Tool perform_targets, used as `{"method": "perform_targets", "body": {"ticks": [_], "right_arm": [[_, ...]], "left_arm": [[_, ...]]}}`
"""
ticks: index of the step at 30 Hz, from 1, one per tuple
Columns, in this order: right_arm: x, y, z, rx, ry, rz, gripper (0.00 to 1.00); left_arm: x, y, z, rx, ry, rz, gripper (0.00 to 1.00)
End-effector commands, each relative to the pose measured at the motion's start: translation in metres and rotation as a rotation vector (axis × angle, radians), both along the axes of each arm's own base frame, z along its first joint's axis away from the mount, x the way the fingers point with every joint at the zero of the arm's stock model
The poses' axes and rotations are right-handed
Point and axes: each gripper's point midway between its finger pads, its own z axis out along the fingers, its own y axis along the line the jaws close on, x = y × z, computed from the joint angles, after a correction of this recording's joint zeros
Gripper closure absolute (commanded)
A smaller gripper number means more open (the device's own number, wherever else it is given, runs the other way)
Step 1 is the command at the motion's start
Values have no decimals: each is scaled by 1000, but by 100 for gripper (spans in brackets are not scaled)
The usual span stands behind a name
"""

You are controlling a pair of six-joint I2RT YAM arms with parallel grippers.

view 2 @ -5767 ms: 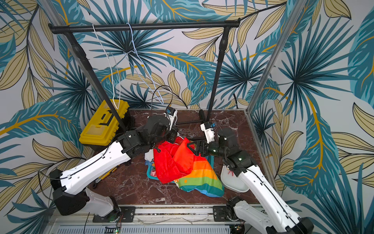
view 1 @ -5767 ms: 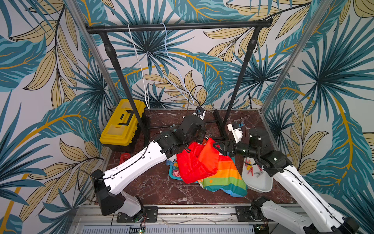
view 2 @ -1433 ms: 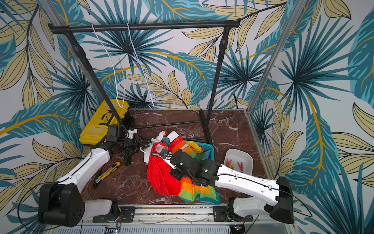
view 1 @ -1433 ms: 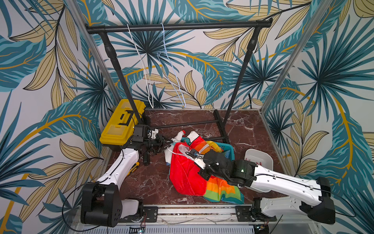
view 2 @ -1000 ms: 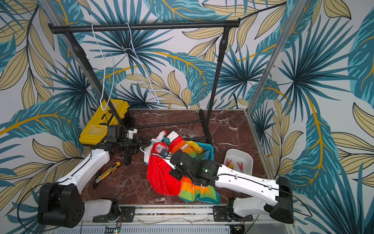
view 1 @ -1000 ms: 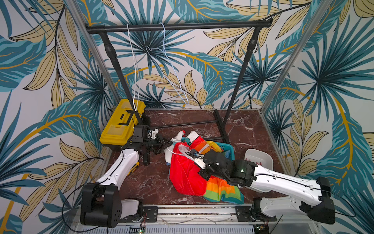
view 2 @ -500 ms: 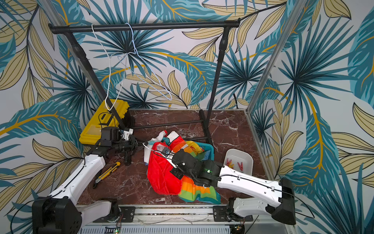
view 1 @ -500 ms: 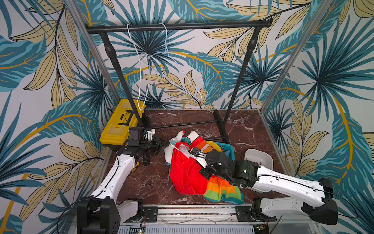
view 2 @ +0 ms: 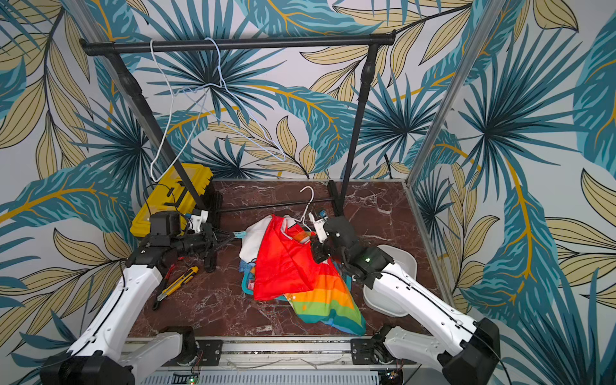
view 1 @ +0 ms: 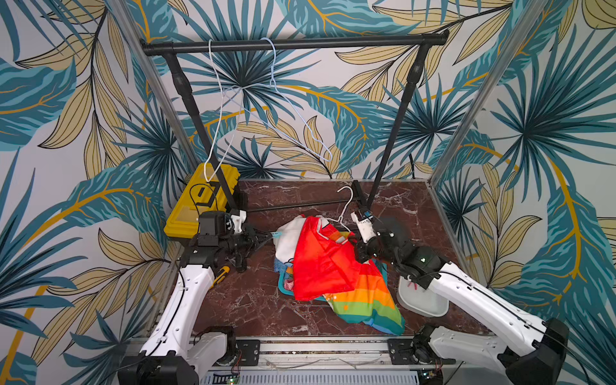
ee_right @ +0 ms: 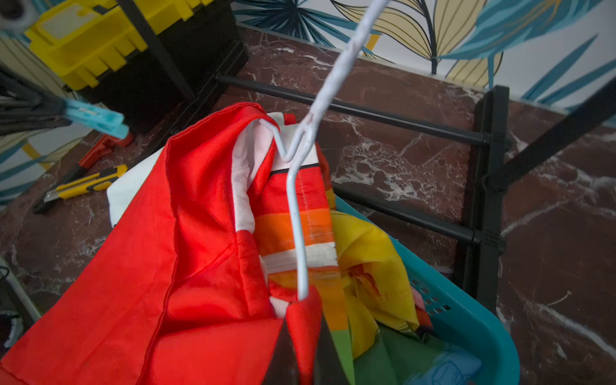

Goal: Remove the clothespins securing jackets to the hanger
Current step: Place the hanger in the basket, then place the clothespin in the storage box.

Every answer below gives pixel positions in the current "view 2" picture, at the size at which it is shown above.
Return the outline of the white wire hanger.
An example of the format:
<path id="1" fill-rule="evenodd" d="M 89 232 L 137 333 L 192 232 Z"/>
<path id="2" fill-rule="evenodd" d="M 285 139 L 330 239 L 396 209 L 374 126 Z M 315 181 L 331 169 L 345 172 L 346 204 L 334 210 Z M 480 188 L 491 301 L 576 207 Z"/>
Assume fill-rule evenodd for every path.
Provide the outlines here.
<path id="1" fill-rule="evenodd" d="M 309 186 L 306 185 L 304 186 L 300 192 L 303 193 L 304 191 L 309 190 L 311 192 L 311 199 L 306 203 L 303 213 L 300 216 L 300 218 L 291 218 L 293 225 L 300 225 L 305 231 L 307 231 L 308 233 L 312 232 L 311 227 L 308 226 L 308 224 L 306 224 L 306 219 L 308 218 L 308 210 L 309 208 L 311 208 L 312 203 L 314 202 L 314 198 L 315 198 L 315 192 L 314 189 Z"/>
<path id="2" fill-rule="evenodd" d="M 178 152 L 178 154 L 176 154 L 173 159 L 169 162 L 169 166 L 166 168 L 165 171 L 163 171 L 159 176 L 155 175 L 155 166 L 160 158 L 160 155 L 162 154 L 162 150 L 164 145 L 167 143 L 167 138 L 168 138 L 168 134 L 169 134 L 169 130 L 171 128 L 171 123 L 172 123 L 172 118 L 173 118 L 173 112 L 175 111 L 175 99 L 176 99 L 176 94 L 173 91 L 173 88 L 171 86 L 171 83 L 168 79 L 168 76 L 165 74 L 165 71 L 162 69 L 161 65 L 158 63 L 157 60 L 157 55 L 154 51 L 154 40 L 151 39 L 149 41 L 149 51 L 150 51 L 150 55 L 152 57 L 152 61 L 154 62 L 157 70 L 160 72 L 160 74 L 163 76 L 164 81 L 165 81 L 165 85 L 168 88 L 168 96 L 170 98 L 169 101 L 169 105 L 168 105 L 168 114 L 167 114 L 167 122 L 165 124 L 165 129 L 163 131 L 163 135 L 162 138 L 160 139 L 160 143 L 158 144 L 155 156 L 152 159 L 152 162 L 149 165 L 149 176 L 150 179 L 153 182 L 160 182 L 163 177 L 165 176 L 165 173 L 167 173 L 168 171 L 170 171 L 174 165 L 175 162 L 181 159 L 181 156 L 184 154 L 184 152 L 186 151 L 187 147 L 190 145 L 192 139 L 193 139 L 193 135 L 197 129 L 197 124 L 199 122 L 199 118 L 197 120 L 197 122 L 193 125 L 191 132 L 188 135 L 188 138 L 185 140 L 183 146 L 181 147 L 180 152 Z"/>

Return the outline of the rainbow striped jacket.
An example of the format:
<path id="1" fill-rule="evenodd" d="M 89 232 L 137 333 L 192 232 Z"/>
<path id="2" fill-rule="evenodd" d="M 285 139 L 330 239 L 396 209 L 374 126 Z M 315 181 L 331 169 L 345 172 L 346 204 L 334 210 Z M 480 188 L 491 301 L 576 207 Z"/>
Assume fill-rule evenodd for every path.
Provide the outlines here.
<path id="1" fill-rule="evenodd" d="M 242 291 L 250 296 L 253 296 L 253 288 L 255 284 L 255 275 L 254 268 L 256 263 L 245 262 L 243 260 L 240 261 L 239 271 L 243 274 L 242 276 Z"/>

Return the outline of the rainbow jacket red hood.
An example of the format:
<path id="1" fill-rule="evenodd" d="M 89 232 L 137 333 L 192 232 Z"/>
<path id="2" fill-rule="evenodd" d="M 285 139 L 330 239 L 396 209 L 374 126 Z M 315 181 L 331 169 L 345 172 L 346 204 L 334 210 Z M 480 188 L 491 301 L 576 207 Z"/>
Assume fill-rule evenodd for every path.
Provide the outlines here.
<path id="1" fill-rule="evenodd" d="M 366 321 L 337 263 L 316 263 L 311 236 L 290 217 L 269 215 L 246 229 L 239 258 L 256 263 L 253 299 L 284 300 L 305 323 L 323 323 L 336 330 L 363 335 Z"/>

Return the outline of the light blue wire hanger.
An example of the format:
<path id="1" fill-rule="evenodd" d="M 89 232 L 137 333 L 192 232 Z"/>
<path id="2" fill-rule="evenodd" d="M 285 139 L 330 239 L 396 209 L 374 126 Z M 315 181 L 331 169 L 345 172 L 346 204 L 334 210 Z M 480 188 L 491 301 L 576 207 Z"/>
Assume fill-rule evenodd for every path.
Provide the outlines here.
<path id="1" fill-rule="evenodd" d="M 216 65 L 216 72 L 218 73 L 218 83 L 205 83 L 202 86 L 199 87 L 185 87 L 185 88 L 180 88 L 177 90 L 176 93 L 173 93 L 173 91 L 171 92 L 172 98 L 175 97 L 175 95 L 179 95 L 181 93 L 185 94 L 192 102 L 194 102 L 194 104 L 199 104 L 198 99 L 194 99 L 192 98 L 192 94 L 197 94 L 199 91 L 205 91 L 206 89 L 211 90 L 212 88 L 218 89 L 218 90 L 223 90 L 227 96 L 229 96 L 231 98 L 231 100 L 234 102 L 234 105 L 229 105 L 229 107 L 227 107 L 227 110 L 229 113 L 231 113 L 231 111 L 235 111 L 236 112 L 236 116 L 237 116 L 237 124 L 236 124 L 236 128 L 230 126 L 229 124 L 223 122 L 218 116 L 216 117 L 216 120 L 222 124 L 223 126 L 225 126 L 226 128 L 229 128 L 232 132 L 237 133 L 239 136 L 241 136 L 242 138 L 244 138 L 246 141 L 250 142 L 251 144 L 256 145 L 259 149 L 261 149 L 262 151 L 264 151 L 266 153 L 266 155 L 268 157 L 273 157 L 275 160 L 278 160 L 280 162 L 284 162 L 287 159 L 287 156 L 284 154 L 284 152 L 282 152 L 282 148 L 280 147 L 279 144 L 276 144 L 275 147 L 278 150 L 277 152 L 271 152 L 270 150 L 266 149 L 265 147 L 261 146 L 261 144 L 259 144 L 252 136 L 248 136 L 247 134 L 243 133 L 241 131 L 241 125 L 240 125 L 240 118 L 243 118 L 244 115 L 248 115 L 247 118 L 245 118 L 246 123 L 249 123 L 250 120 L 254 120 L 255 123 L 258 125 L 259 128 L 261 128 L 260 123 L 256 120 L 256 118 L 245 108 L 245 105 L 242 103 L 242 101 L 234 95 L 234 93 L 232 93 L 225 81 L 225 78 L 222 74 L 222 70 L 221 70 L 221 49 L 219 47 L 219 45 L 217 44 L 217 42 L 210 38 L 210 37 L 205 37 L 204 42 L 209 42 L 213 45 L 214 49 L 216 50 L 216 53 L 218 53 L 218 61 L 217 61 L 217 65 Z"/>

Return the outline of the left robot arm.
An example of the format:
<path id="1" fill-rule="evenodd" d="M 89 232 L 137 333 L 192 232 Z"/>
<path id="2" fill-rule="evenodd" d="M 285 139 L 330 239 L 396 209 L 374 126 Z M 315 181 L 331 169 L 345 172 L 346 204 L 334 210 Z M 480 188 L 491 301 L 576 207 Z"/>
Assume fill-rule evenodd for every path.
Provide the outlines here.
<path id="1" fill-rule="evenodd" d="M 149 234 L 126 261 L 117 286 L 102 310 L 61 355 L 40 369 L 43 384 L 138 384 L 172 362 L 193 365 L 199 349 L 192 327 L 167 327 L 136 351 L 122 349 L 142 308 L 180 257 L 211 255 L 234 240 L 234 234 L 213 227 L 202 215 L 188 220 L 177 211 L 149 218 Z"/>

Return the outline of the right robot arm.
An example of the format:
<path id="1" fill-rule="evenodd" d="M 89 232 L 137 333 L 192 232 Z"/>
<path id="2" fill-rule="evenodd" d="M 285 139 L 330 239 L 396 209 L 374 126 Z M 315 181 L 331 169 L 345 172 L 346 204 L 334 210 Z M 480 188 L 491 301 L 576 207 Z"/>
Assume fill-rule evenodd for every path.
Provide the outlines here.
<path id="1" fill-rule="evenodd" d="M 396 304 L 428 330 L 422 335 L 384 326 L 351 342 L 355 364 L 406 361 L 441 371 L 450 384 L 486 384 L 501 362 L 500 332 L 489 319 L 476 321 L 419 284 L 392 256 L 394 248 L 368 246 L 344 217 L 314 219 L 318 257 L 339 261 L 353 282 Z"/>

